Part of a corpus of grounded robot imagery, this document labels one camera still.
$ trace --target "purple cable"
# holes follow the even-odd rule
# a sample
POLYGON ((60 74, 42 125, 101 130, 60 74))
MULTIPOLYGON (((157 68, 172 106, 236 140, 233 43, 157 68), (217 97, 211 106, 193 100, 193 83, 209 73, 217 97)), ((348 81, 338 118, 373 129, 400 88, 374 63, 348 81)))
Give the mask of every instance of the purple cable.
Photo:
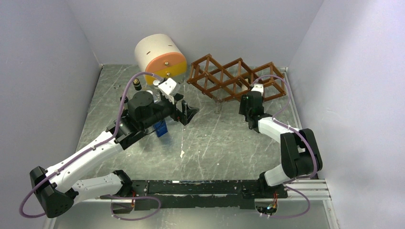
POLYGON ((136 218, 136 219, 121 218, 121 217, 117 216, 116 214, 114 214, 113 205, 111 204, 111 216, 116 218, 116 219, 124 220, 124 221, 138 221, 138 220, 149 218, 149 217, 155 215, 156 213, 158 213, 158 211, 160 210, 160 208, 162 206, 162 202, 156 197, 116 197, 116 196, 112 196, 112 195, 105 195, 105 197, 113 198, 113 199, 134 199, 134 200, 137 200, 137 199, 153 199, 153 200, 158 202, 159 206, 154 212, 150 213, 147 216, 136 218))
POLYGON ((293 180, 299 179, 299 178, 312 178, 312 177, 314 177, 315 174, 317 173, 318 166, 317 166, 317 163, 316 163, 316 159, 315 159, 314 152, 312 151, 311 146, 309 146, 309 143, 308 143, 308 141, 304 138, 304 136, 302 136, 302 135, 301 135, 297 130, 295 130, 294 128, 290 128, 289 125, 286 125, 286 124, 280 122, 279 120, 275 119, 275 117, 276 117, 277 115, 279 115, 281 112, 283 112, 283 111, 288 107, 288 104, 289 104, 290 101, 291 101, 291 88, 290 88, 289 84, 288 84, 283 78, 281 78, 281 77, 279 77, 279 76, 277 76, 277 75, 263 75, 263 76, 260 76, 259 78, 257 78, 256 80, 254 80, 253 83, 252 83, 252 85, 254 85, 256 82, 258 82, 259 80, 261 80, 261 79, 263 79, 263 78, 265 78, 265 77, 274 77, 274 78, 276 78, 276 79, 281 80, 281 81, 286 85, 287 91, 288 91, 288 101, 287 101, 286 105, 285 105, 281 110, 279 110, 277 113, 275 113, 275 114, 273 115, 273 117, 272 117, 273 122, 277 123, 278 125, 280 125, 280 126, 286 128, 286 129, 288 129, 288 130, 291 130, 291 131, 294 132, 298 137, 300 137, 300 139, 302 140, 302 142, 304 142, 305 146, 306 146, 307 149, 309 150, 309 154, 311 155, 312 163, 313 163, 313 165, 314 165, 314 171, 313 171, 310 175, 308 175, 308 176, 296 177, 296 178, 293 178, 293 179, 291 179, 291 180, 286 181, 286 182, 283 183, 286 188, 288 188, 288 189, 290 189, 290 190, 292 190, 292 191, 297 192, 298 194, 302 195, 303 198, 305 198, 305 200, 307 200, 307 202, 308 202, 308 207, 307 207, 307 209, 306 209, 305 211, 299 213, 299 214, 292 215, 292 216, 270 216, 270 217, 271 217, 271 218, 278 218, 278 219, 289 219, 289 218, 299 217, 299 216, 302 216, 302 215, 306 214, 306 213, 309 211, 309 209, 311 208, 311 203, 310 203, 308 197, 305 196, 302 192, 300 192, 300 191, 298 191, 298 190, 296 190, 296 189, 294 189, 294 188, 288 187, 286 184, 290 183, 290 182, 293 181, 293 180))
MULTIPOLYGON (((121 99, 121 102, 119 103, 119 110, 118 110, 118 115, 117 115, 117 121, 116 121, 116 125, 115 125, 115 129, 114 129, 113 135, 112 135, 111 137, 109 137, 108 139, 106 139, 106 140, 104 140, 104 141, 102 141, 102 142, 99 142, 99 143, 95 144, 94 147, 99 147, 99 146, 101 146, 101 145, 103 145, 103 144, 109 142, 111 139, 113 139, 113 138, 115 138, 115 137, 117 136, 117 134, 118 134, 118 129, 119 129, 119 122, 120 122, 120 120, 121 120, 121 114, 122 114, 122 111, 124 110, 125 96, 127 95, 128 90, 129 90, 129 88, 131 87, 132 82, 133 82, 136 78, 138 78, 139 76, 141 76, 141 75, 150 75, 150 76, 155 77, 156 79, 158 79, 158 80, 160 80, 160 81, 163 80, 162 77, 160 77, 160 76, 158 76, 158 75, 155 75, 155 74, 153 74, 153 73, 140 72, 140 73, 135 74, 135 75, 129 80, 129 82, 128 82, 127 86, 125 87, 124 92, 123 92, 123 94, 122 94, 122 98, 124 98, 124 99, 121 99)), ((72 158, 72 160, 66 162, 63 166, 61 166, 61 167, 58 169, 58 171, 59 171, 59 172, 63 171, 66 167, 68 167, 69 165, 71 165, 73 162, 75 162, 77 159, 79 159, 81 156, 85 155, 86 153, 88 153, 88 152, 91 151, 91 150, 93 150, 93 149, 90 147, 90 148, 86 149, 85 151, 83 151, 82 153, 76 155, 74 158, 72 158)), ((53 172, 53 173, 51 173, 49 176, 47 176, 47 177, 46 177, 45 179, 43 179, 41 182, 39 182, 39 183, 28 193, 28 195, 22 200, 22 202, 21 202, 21 204, 20 204, 20 208, 19 208, 19 213, 20 213, 21 216, 23 216, 23 217, 25 217, 25 218, 31 218, 31 219, 32 219, 32 218, 38 218, 38 217, 41 217, 41 216, 44 216, 44 215, 45 215, 45 212, 44 212, 44 213, 41 213, 41 214, 38 214, 38 215, 27 215, 27 214, 24 213, 23 208, 24 208, 24 205, 25 205, 25 203, 27 202, 28 198, 30 198, 30 196, 31 196, 41 185, 43 185, 45 182, 47 182, 48 180, 50 180, 51 178, 53 178, 55 175, 56 175, 56 171, 53 172)))

